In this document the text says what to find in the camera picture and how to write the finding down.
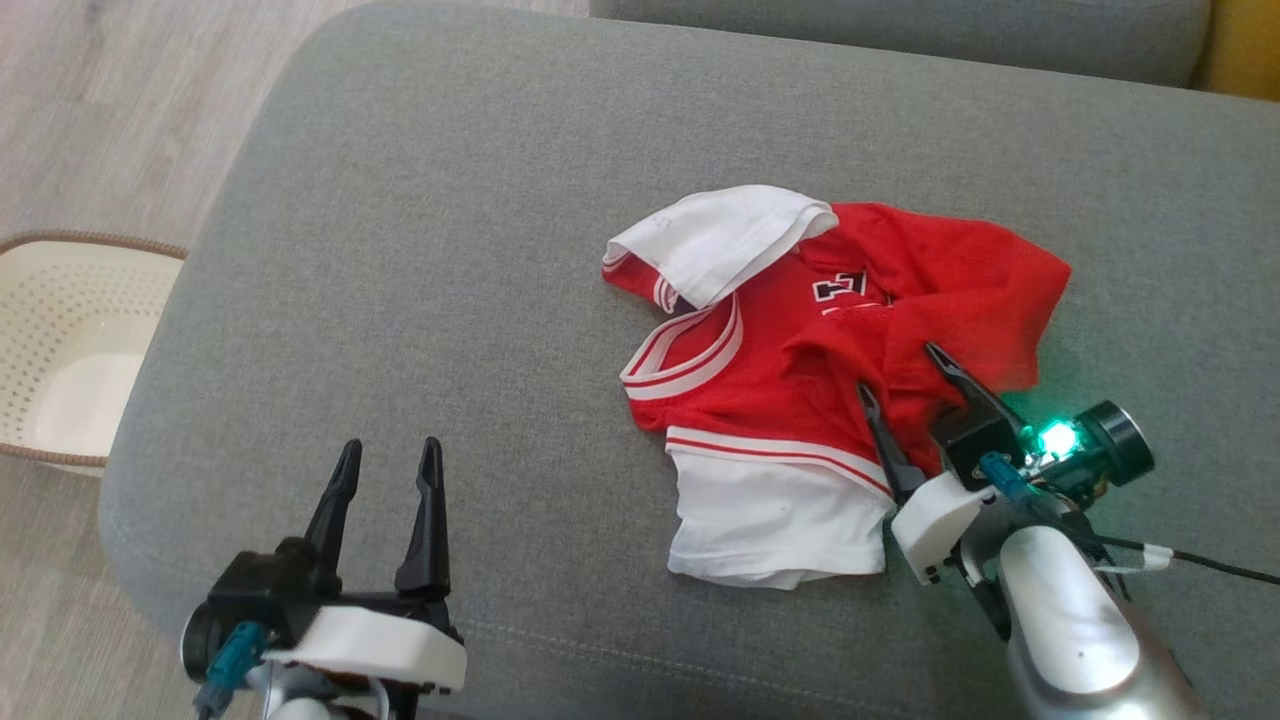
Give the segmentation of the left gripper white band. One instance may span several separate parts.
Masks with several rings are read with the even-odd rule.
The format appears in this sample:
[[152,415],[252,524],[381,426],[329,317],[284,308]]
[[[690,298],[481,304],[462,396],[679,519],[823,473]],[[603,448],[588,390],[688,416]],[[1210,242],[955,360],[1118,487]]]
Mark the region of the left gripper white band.
[[237,624],[260,623],[269,646],[234,697],[253,692],[260,720],[415,720],[420,700],[461,691],[465,643],[443,600],[451,593],[443,448],[425,441],[419,509],[397,593],[347,594],[337,574],[364,446],[349,439],[300,538],[271,553],[238,553],[205,601]]

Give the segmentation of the grey sofa seat cushion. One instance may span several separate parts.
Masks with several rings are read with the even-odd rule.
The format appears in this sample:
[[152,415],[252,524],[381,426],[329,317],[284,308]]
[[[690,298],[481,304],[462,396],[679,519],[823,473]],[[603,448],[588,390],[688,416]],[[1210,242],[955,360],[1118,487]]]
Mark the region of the grey sofa seat cushion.
[[1212,0],[589,0],[598,18],[1190,83]]

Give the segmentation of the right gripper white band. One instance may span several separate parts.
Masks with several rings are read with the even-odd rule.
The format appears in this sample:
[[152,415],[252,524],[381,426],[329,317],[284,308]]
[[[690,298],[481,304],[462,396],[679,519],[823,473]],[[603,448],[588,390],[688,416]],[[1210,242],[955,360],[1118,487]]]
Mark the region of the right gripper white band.
[[938,474],[927,478],[910,461],[895,439],[872,386],[859,382],[858,395],[886,483],[899,506],[890,523],[891,533],[920,584],[933,585],[940,582],[940,568],[952,557],[980,510],[1004,496],[984,478],[980,457],[996,452],[1020,466],[1027,456],[1023,432],[1029,424],[937,343],[925,342],[924,350],[968,402],[965,409],[942,411],[929,427],[928,437],[941,462]]

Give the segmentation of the cream perforated laundry basket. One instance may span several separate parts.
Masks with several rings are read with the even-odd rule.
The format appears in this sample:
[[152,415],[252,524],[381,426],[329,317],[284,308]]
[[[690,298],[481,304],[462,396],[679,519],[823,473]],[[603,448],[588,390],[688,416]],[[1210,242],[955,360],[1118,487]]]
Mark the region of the cream perforated laundry basket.
[[187,255],[82,231],[0,240],[0,456],[102,475]]

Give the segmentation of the grey and yellow sofa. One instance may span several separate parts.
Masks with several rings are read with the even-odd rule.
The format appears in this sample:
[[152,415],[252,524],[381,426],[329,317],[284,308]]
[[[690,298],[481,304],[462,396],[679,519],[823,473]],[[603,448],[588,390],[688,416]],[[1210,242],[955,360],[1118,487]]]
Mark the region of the grey and yellow sofa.
[[227,564],[302,532],[364,442],[340,577],[387,591],[440,438],[461,692],[485,720],[1023,720],[956,578],[671,575],[675,478],[618,374],[658,315],[607,240],[778,184],[1001,224],[1071,283],[1015,406],[1125,407],[1152,475],[1106,534],[1280,574],[1280,106],[709,29],[378,3],[262,105],[102,480],[164,662]]

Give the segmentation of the yellow sofa back cushion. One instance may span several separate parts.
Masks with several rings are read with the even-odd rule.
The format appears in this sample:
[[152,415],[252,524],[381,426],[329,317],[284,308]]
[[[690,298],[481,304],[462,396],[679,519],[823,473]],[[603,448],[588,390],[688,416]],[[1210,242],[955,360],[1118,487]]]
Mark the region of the yellow sofa back cushion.
[[1212,0],[1193,87],[1280,102],[1280,0]]

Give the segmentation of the red jersey with white sleeves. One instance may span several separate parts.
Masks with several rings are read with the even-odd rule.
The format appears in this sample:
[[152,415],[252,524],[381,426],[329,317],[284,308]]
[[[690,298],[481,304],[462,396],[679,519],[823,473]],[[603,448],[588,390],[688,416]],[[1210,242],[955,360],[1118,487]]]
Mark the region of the red jersey with white sleeves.
[[960,396],[925,346],[996,392],[1032,388],[1071,269],[993,223],[746,184],[622,231],[602,274],[669,316],[620,375],[675,462],[668,569],[791,591],[884,569],[895,501],[860,386],[937,473],[928,427]]

